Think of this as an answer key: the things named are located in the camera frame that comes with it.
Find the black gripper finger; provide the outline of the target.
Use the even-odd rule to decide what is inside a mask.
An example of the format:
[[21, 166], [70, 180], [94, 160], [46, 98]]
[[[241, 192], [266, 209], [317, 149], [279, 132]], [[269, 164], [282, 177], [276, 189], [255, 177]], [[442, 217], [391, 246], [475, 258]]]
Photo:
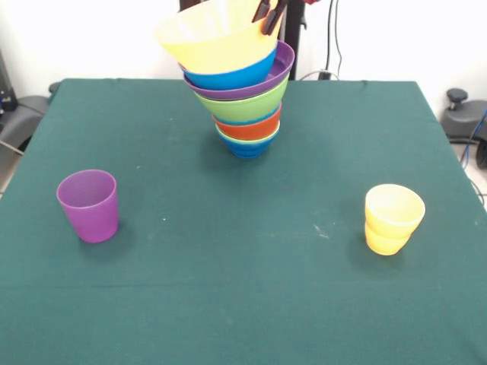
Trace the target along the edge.
[[255, 10], [252, 22], [255, 23], [263, 18], [265, 18], [270, 9], [270, 0], [260, 0], [259, 4]]
[[261, 28], [263, 35], [270, 36], [272, 34], [287, 5], [288, 0], [278, 0], [277, 5], [266, 16], [266, 21]]

